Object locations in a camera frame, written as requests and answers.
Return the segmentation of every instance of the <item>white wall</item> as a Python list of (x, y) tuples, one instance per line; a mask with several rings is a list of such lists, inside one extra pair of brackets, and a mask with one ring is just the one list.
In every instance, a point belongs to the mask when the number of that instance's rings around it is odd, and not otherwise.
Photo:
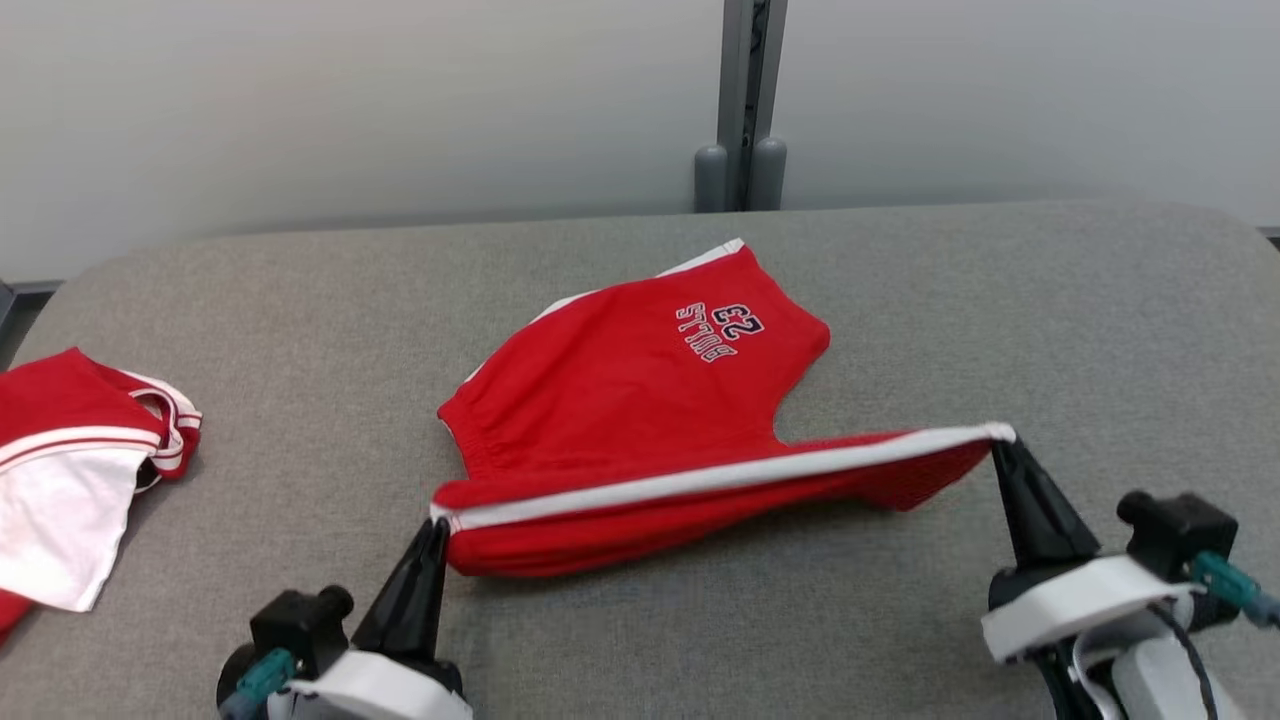
[(1276, 0), (788, 0), (782, 206), (1098, 195), (1280, 225)]
[(692, 208), (719, 0), (0, 0), (0, 277), (276, 228)]

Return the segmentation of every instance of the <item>bulls logo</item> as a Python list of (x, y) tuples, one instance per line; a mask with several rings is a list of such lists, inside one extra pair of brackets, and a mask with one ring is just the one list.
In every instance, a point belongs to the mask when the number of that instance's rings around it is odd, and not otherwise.
[(764, 323), (751, 314), (746, 305), (728, 305), (712, 310), (712, 320), (721, 325), (724, 340), (737, 340), (744, 334), (755, 334), (764, 329)]
[(727, 305), (707, 313), (707, 305), (694, 302), (676, 310), (676, 319), (684, 320), (676, 331), (684, 336), (685, 345), (705, 363), (737, 355), (737, 351), (727, 345), (728, 341), (764, 329), (764, 323), (753, 315), (746, 305)]

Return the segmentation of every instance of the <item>white stripe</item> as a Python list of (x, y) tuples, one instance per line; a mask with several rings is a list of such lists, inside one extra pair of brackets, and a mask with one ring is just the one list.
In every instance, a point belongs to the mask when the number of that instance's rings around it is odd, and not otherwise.
[(663, 270), (663, 272), (658, 273), (658, 277), (659, 278), (664, 278), (667, 275), (675, 275), (676, 273), (684, 273), (685, 270), (692, 270), (694, 268), (696, 268), (699, 265), (705, 265), (707, 263), (710, 263), (713, 260), (719, 260), (721, 258), (727, 258), (727, 256), (737, 252), (739, 250), (741, 250), (745, 246), (746, 246), (746, 243), (742, 242), (741, 238), (733, 238), (733, 240), (726, 242), (724, 245), (719, 245), (719, 246), (712, 247), (710, 250), (708, 250), (707, 252), (703, 252), (701, 255), (699, 255), (698, 258), (694, 258), (692, 260), (686, 260), (686, 261), (676, 265), (675, 268), (671, 268), (671, 269), (667, 269), (667, 270)]
[(159, 434), (140, 428), (120, 428), (115, 425), (83, 425), (79, 428), (58, 428), (56, 430), (45, 430), (42, 433), (22, 437), (0, 447), (0, 465), (4, 465), (15, 456), (22, 455), (23, 452), (27, 452), (42, 445), (73, 442), (90, 438), (108, 438), (108, 439), (120, 439), (124, 442), (141, 442), (143, 445), (150, 445), (152, 447), (160, 445)]
[(60, 442), (58, 445), (51, 445), (44, 450), (37, 450), (28, 452), (18, 459), (9, 459), (6, 462), (0, 462), (0, 475), (14, 470), (17, 468), (26, 468), (28, 462), (35, 460), (41, 460), (44, 457), (51, 457), (54, 455), (67, 455), (70, 452), (81, 452), (86, 450), (136, 450), (143, 455), (151, 455), (155, 452), (156, 446), (147, 442), (138, 442), (132, 439), (106, 439), (106, 441), (69, 441)]
[(142, 380), (159, 391), (169, 393), (174, 404), (178, 405), (178, 410), (183, 415), (195, 415), (197, 418), (200, 416), (200, 411), (196, 410), (196, 406), (191, 404), (191, 400), (187, 400), (187, 396), (179, 392), (178, 388), (173, 387), (172, 384), (164, 380), (157, 380), (155, 378), (148, 378), (146, 375), (140, 375), (138, 373), (131, 373), (128, 370), (120, 370), (120, 372), (136, 380)]
[(612, 486), (561, 492), (530, 500), (480, 505), (458, 511), (431, 503), (431, 518), (447, 516), (457, 529), (472, 530), (476, 528), (490, 528), (494, 525), (552, 518), (567, 512), (632, 505), (664, 497), (776, 483), (791, 478), (805, 478), (838, 470), (852, 470), (855, 468), (870, 468), (932, 455), (983, 439), (1012, 442), (1015, 437), (1014, 428), (1004, 423), (987, 423), (969, 428), (916, 430), (874, 445), (815, 450), (813, 452), (769, 457), (767, 460), (733, 462), (731, 465), (718, 465), (716, 468), (643, 478)]
[[(717, 245), (716, 247), (708, 250), (707, 252), (703, 252), (701, 255), (699, 255), (698, 258), (694, 258), (692, 260), (685, 260), (684, 263), (676, 265), (675, 268), (668, 268), (668, 269), (658, 273), (654, 277), (664, 278), (667, 275), (673, 275), (676, 273), (684, 273), (685, 270), (692, 270), (694, 268), (696, 268), (699, 265), (705, 265), (707, 263), (710, 263), (713, 260), (719, 260), (721, 258), (727, 258), (727, 256), (737, 252), (739, 250), (741, 250), (744, 247), (746, 247), (746, 243), (742, 242), (741, 238), (733, 238), (733, 240), (726, 242), (724, 245)], [(552, 313), (554, 313), (554, 311), (557, 311), (557, 310), (567, 306), (568, 304), (573, 302), (575, 300), (581, 300), (581, 299), (586, 297), (588, 295), (595, 295), (596, 292), (600, 292), (600, 291), (599, 290), (589, 290), (586, 292), (580, 292), (580, 293), (570, 296), (570, 297), (562, 297), (562, 299), (557, 300), (556, 302), (552, 302), (550, 305), (548, 305), (545, 310), (543, 310), (541, 313), (539, 313), (538, 316), (534, 318), (532, 320), (529, 320), (527, 323), (525, 323), (525, 325), (526, 327), (531, 325), (531, 324), (536, 323), (538, 320), (541, 320), (547, 315), (550, 315)], [(480, 363), (480, 368), (484, 368), (484, 363)], [(471, 374), (467, 375), (467, 379), (462, 380), (462, 384), (467, 384), (468, 382), (471, 382), (471, 378), (476, 377), (476, 373), (480, 372), (480, 368), (476, 368), (475, 370), (471, 370)]]

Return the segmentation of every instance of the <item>teal connector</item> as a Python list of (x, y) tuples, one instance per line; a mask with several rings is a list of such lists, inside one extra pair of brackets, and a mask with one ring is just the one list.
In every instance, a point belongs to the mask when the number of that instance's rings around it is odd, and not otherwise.
[(296, 673), (297, 665), (289, 651), (280, 647), (273, 650), (236, 683), (236, 692), (219, 706), (219, 714), (225, 720), (253, 717), (266, 698), (283, 689)]
[(1192, 580), (1235, 607), (1249, 605), (1261, 591), (1257, 580), (1236, 570), (1216, 552), (1202, 552), (1196, 556), (1192, 561)]
[(1239, 607), (1260, 628), (1280, 628), (1280, 600), (1262, 592), (1257, 580), (1220, 555), (1202, 552), (1192, 561), (1192, 579), (1215, 597)]

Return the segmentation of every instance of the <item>gray table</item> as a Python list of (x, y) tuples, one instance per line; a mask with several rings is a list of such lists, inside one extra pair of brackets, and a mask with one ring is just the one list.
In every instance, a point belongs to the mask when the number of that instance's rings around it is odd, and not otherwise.
[[(558, 297), (741, 236), (833, 331), (783, 402), (800, 439), (1012, 423), (1106, 544), (1120, 496), (1196, 488), (1280, 587), (1280, 254), (1151, 204), (588, 219), (229, 238), (69, 282), (20, 350), (69, 345), (206, 413), (191, 477), (136, 503), (90, 615), (0, 648), (0, 716), (206, 717), (223, 659), (283, 588), (356, 615), (462, 468), (435, 407)], [(1046, 716), (982, 643), (1011, 560), (989, 464), (915, 512), (782, 511), (557, 580), (451, 575), (440, 651), (485, 717)], [(1280, 643), (1201, 635), (1254, 716)]]

